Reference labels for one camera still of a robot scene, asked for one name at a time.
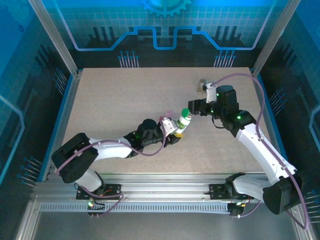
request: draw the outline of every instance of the bottle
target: bottle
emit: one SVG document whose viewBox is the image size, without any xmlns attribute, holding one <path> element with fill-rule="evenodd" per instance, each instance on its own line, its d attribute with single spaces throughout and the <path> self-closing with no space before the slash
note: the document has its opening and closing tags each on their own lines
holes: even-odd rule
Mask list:
<svg viewBox="0 0 320 240">
<path fill-rule="evenodd" d="M 202 79 L 199 80 L 198 88 L 196 90 L 196 92 L 198 94 L 204 94 L 205 93 L 205 91 L 204 91 L 204 85 L 205 84 L 207 84 L 207 81 L 205 79 L 202 78 Z"/>
<path fill-rule="evenodd" d="M 176 121 L 176 124 L 178 125 L 178 130 L 175 132 L 175 134 L 182 134 L 187 126 L 190 124 L 191 121 L 191 114 L 189 112 L 188 108 L 184 108 L 181 112 L 181 116 Z"/>
</svg>

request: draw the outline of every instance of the green bottle cap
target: green bottle cap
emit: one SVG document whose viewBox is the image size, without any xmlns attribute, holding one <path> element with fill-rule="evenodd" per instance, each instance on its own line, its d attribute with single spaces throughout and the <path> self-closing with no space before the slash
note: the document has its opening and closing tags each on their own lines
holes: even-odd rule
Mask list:
<svg viewBox="0 0 320 240">
<path fill-rule="evenodd" d="M 189 109 L 188 108 L 184 108 L 181 112 L 181 116 L 183 118 L 187 118 L 190 115 Z"/>
</svg>

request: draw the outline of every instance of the glass panel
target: glass panel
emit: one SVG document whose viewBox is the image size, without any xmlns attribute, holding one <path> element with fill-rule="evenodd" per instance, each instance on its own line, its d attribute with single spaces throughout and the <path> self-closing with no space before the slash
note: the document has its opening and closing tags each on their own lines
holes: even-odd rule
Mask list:
<svg viewBox="0 0 320 240">
<path fill-rule="evenodd" d="M 13 239 L 69 72 L 28 1 L 0 1 L 0 16 L 0 239 Z"/>
<path fill-rule="evenodd" d="M 301 0 L 260 73 L 288 160 L 303 178 L 307 197 L 312 190 L 319 195 L 320 187 L 319 9 L 318 0 Z M 319 230 L 320 205 L 307 206 Z"/>
<path fill-rule="evenodd" d="M 252 67 L 287 0 L 43 2 L 79 68 Z"/>
</svg>

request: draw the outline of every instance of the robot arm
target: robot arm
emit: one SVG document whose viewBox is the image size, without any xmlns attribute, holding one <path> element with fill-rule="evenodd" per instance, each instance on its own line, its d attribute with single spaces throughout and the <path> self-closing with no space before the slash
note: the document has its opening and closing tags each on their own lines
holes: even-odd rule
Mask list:
<svg viewBox="0 0 320 240">
<path fill-rule="evenodd" d="M 239 194 L 246 194 L 264 201 L 274 214 L 280 214 L 300 203 L 292 180 L 285 171 L 287 168 L 301 186 L 302 181 L 297 174 L 297 169 L 281 156 L 264 137 L 260 128 L 258 130 L 261 138 L 258 137 L 257 122 L 249 112 L 239 109 L 233 87 L 230 85 L 217 87 L 211 83 L 205 83 L 203 90 L 206 91 L 207 98 L 189 101 L 188 107 L 191 114 L 212 116 L 213 124 L 215 120 L 221 120 L 223 128 L 243 143 L 259 162 L 268 178 L 268 180 L 252 179 L 244 173 L 237 173 L 234 177 L 227 179 L 227 182 L 231 182 L 233 189 Z M 282 164 L 270 150 L 281 159 Z"/>
<path fill-rule="evenodd" d="M 173 145 L 179 142 L 190 120 L 189 110 L 185 108 L 178 120 L 164 117 L 160 120 L 161 124 L 160 122 L 157 124 L 152 119 L 145 119 L 136 131 L 108 142 L 88 138 L 85 133 L 78 133 L 55 151 L 51 158 L 55 166 L 60 168 L 81 149 L 98 143 L 79 153 L 60 170 L 59 174 L 65 183 L 75 182 L 91 193 L 103 195 L 106 192 L 103 179 L 97 172 L 89 169 L 93 162 L 108 158 L 131 158 L 138 154 L 136 151 L 142 153 L 144 147 L 159 142 L 164 142 L 164 147 Z"/>
</svg>

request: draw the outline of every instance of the wooden tabletop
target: wooden tabletop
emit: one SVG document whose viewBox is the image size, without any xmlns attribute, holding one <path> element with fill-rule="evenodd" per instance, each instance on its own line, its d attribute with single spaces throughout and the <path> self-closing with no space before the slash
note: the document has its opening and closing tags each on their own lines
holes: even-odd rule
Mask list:
<svg viewBox="0 0 320 240">
<path fill-rule="evenodd" d="M 204 99 L 197 94 L 200 79 L 208 82 L 232 73 L 247 73 L 247 67 L 85 68 L 66 128 L 64 143 L 77 133 L 94 139 L 119 139 L 135 131 L 144 119 L 167 111 L 178 117 L 188 101 Z M 239 76 L 221 85 L 236 90 L 240 109 L 257 118 L 260 112 L 252 80 Z M 264 120 L 260 127 L 268 136 Z M 145 148 L 153 153 L 160 143 Z M 156 156 L 108 158 L 94 162 L 98 173 L 238 173 L 262 172 L 250 152 L 225 129 L 217 129 L 211 117 L 193 116 L 184 137 Z"/>
</svg>

